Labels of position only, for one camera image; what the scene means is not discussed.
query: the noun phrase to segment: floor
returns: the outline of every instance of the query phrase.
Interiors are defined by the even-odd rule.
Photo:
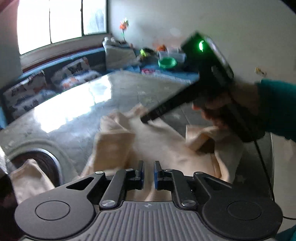
[[[283,214],[296,218],[296,143],[272,135],[274,145],[274,195]],[[279,231],[296,225],[284,219]]]

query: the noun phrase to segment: metal screw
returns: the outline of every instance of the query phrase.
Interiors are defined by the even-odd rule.
[[[184,207],[193,207],[193,206],[196,205],[196,202],[193,201],[193,200],[188,199],[188,200],[184,200],[181,204]]]
[[[114,200],[110,200],[110,199],[107,199],[107,200],[104,200],[101,202],[101,205],[103,207],[113,207],[115,206],[116,202]]]

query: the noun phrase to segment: black cable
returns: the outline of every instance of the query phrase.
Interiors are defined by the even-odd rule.
[[[233,103],[237,103],[237,102],[234,100],[234,98],[233,98],[232,94],[230,93],[230,91],[228,91],[228,95],[229,95],[229,97],[230,97],[230,99],[231,99],[231,101],[232,101]],[[245,123],[245,125],[246,125],[246,128],[247,128],[247,130],[248,130],[248,132],[249,132],[249,135],[250,135],[251,139],[254,140],[254,144],[255,144],[256,150],[257,150],[257,152],[258,152],[259,159],[260,159],[260,161],[261,161],[261,164],[262,164],[262,167],[263,167],[263,170],[264,170],[265,176],[266,176],[266,178],[267,178],[267,183],[268,183],[268,186],[269,186],[269,190],[270,190],[270,192],[271,192],[271,199],[275,202],[275,198],[274,198],[274,190],[273,190],[273,188],[272,188],[272,184],[271,184],[271,181],[270,181],[270,177],[269,177],[269,175],[268,175],[266,165],[265,165],[265,163],[264,163],[264,161],[263,161],[263,157],[262,157],[262,154],[261,154],[261,151],[260,151],[259,145],[258,145],[258,143],[257,143],[257,140],[256,140],[255,138],[253,138],[253,136],[252,136],[252,132],[251,132],[250,127],[248,126],[248,124]],[[296,220],[296,218],[290,218],[290,217],[287,217],[287,216],[284,216],[284,215],[283,215],[283,218],[285,218],[285,219],[289,219],[289,220]]]
[[[263,161],[263,157],[262,157],[262,154],[261,154],[260,148],[259,148],[258,143],[257,143],[256,140],[254,141],[254,144],[255,144],[256,150],[257,150],[257,152],[258,152],[258,155],[259,155],[259,158],[260,158],[260,161],[261,161],[261,164],[262,164],[262,167],[263,167],[263,170],[264,170],[265,176],[266,176],[266,178],[267,178],[267,182],[268,182],[268,186],[269,186],[269,189],[270,189],[270,192],[271,192],[272,200],[275,202],[274,191],[273,191],[273,188],[272,188],[272,185],[271,185],[270,177],[269,177],[269,175],[268,175],[266,165],[265,165],[265,163],[264,163],[264,161]],[[283,218],[285,218],[285,219],[289,219],[289,220],[296,220],[296,218],[290,218],[290,217],[287,217],[287,216],[284,216],[284,215],[283,215]]]

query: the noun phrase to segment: black handle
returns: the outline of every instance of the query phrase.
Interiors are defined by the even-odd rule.
[[[204,111],[221,118],[243,142],[251,142],[265,135],[260,118],[234,100],[220,109]]]
[[[115,173],[99,203],[100,209],[113,209],[120,205],[125,197],[126,173],[125,169]]]
[[[172,170],[171,172],[174,189],[172,191],[172,200],[175,201],[179,208],[182,209],[195,209],[197,206],[197,200],[184,178],[184,174],[178,170]]]

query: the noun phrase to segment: cushion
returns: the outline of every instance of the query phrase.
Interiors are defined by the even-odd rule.
[[[33,109],[37,105],[41,104],[44,101],[44,97],[42,94],[38,93],[37,95],[34,95],[23,102],[21,102],[19,105],[15,105],[9,108],[9,111],[11,111],[11,115],[14,119],[19,118],[21,115],[25,114],[29,110]]]
[[[57,93],[52,90],[41,90],[37,95],[29,97],[18,105],[10,106],[9,111],[14,119],[19,118],[29,110],[33,109],[37,105],[46,101],[47,99],[55,96]]]
[[[51,81],[53,83],[57,81],[62,81],[63,79],[77,73],[77,72],[82,72],[86,70],[91,70],[89,66],[89,62],[86,57],[83,57],[81,59],[78,59],[62,69],[58,70],[57,72],[54,73],[53,77],[51,78]]]
[[[138,65],[132,49],[114,46],[104,46],[106,52],[106,69],[123,69],[127,66]]]
[[[88,70],[71,75],[62,81],[55,81],[53,84],[61,91],[69,90],[74,86],[81,85],[102,75],[94,70]]]
[[[38,71],[3,93],[7,107],[20,104],[46,88],[44,72]]]

